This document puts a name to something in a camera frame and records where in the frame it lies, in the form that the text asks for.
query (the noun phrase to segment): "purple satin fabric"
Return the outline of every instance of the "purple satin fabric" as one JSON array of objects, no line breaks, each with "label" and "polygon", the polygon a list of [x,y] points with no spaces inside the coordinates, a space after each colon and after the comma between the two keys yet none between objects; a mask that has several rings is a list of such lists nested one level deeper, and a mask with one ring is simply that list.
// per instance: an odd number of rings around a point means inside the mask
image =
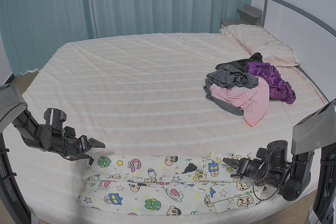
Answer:
[{"label": "purple satin fabric", "polygon": [[294,103],[295,92],[291,85],[281,78],[279,71],[274,66],[268,62],[249,62],[247,63],[247,71],[267,81],[271,98],[283,100],[287,104]]}]

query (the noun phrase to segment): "star print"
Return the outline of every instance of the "star print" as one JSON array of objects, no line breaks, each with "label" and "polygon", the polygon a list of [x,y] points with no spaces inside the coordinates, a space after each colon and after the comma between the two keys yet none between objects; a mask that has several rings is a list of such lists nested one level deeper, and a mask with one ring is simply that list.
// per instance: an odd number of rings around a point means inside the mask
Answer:
[{"label": "star print", "polygon": [[224,196],[227,194],[227,192],[223,189],[221,192],[220,192],[220,196]]},{"label": "star print", "polygon": [[116,186],[116,188],[118,189],[118,191],[123,191],[123,189],[125,189],[125,188],[123,188],[121,185],[120,186]]},{"label": "star print", "polygon": [[181,181],[182,179],[180,179],[180,176],[173,176],[173,180],[171,182],[176,182],[178,183],[179,181]]},{"label": "star print", "polygon": [[85,200],[83,200],[83,201],[85,201],[87,204],[89,204],[89,203],[91,203],[91,198],[86,198],[85,197]]}]

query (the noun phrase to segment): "bed sheet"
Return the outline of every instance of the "bed sheet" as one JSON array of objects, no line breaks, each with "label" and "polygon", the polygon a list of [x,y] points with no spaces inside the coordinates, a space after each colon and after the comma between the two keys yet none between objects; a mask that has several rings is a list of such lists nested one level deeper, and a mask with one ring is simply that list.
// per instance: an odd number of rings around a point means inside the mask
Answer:
[{"label": "bed sheet", "polygon": [[[256,152],[277,139],[287,140],[290,148],[292,126],[325,103],[296,68],[278,67],[296,92],[294,104],[271,100],[266,115],[254,127],[205,98],[207,73],[218,63],[249,56],[238,42],[219,33],[159,33],[72,42],[57,50],[23,97],[40,123],[48,107],[65,111],[64,126],[75,128],[77,137],[85,134],[104,142],[106,149],[92,150],[102,154]],[[197,217],[103,212],[77,203],[85,187],[85,160],[69,162],[28,148],[13,126],[7,127],[4,138],[23,196],[40,219],[52,224],[251,223],[290,205],[275,195],[250,209]],[[317,150],[304,195],[316,189],[319,154]]]}]

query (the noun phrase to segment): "white patterned clothing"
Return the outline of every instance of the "white patterned clothing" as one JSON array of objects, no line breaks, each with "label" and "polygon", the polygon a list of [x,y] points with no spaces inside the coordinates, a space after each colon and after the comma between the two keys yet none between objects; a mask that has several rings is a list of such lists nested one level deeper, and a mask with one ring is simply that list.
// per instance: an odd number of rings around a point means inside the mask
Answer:
[{"label": "white patterned clothing", "polygon": [[[247,178],[222,162],[233,153],[207,157],[91,155],[78,202],[127,215],[199,215],[260,203]],[[266,187],[255,187],[257,196]]]}]

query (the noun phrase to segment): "white headboard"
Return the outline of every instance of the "white headboard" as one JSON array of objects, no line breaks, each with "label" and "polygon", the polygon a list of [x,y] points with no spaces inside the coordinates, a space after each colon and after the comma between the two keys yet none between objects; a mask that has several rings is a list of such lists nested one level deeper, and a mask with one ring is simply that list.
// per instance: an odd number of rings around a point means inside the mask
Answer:
[{"label": "white headboard", "polygon": [[265,0],[261,25],[289,45],[298,67],[331,101],[336,98],[336,30],[282,0]]}]

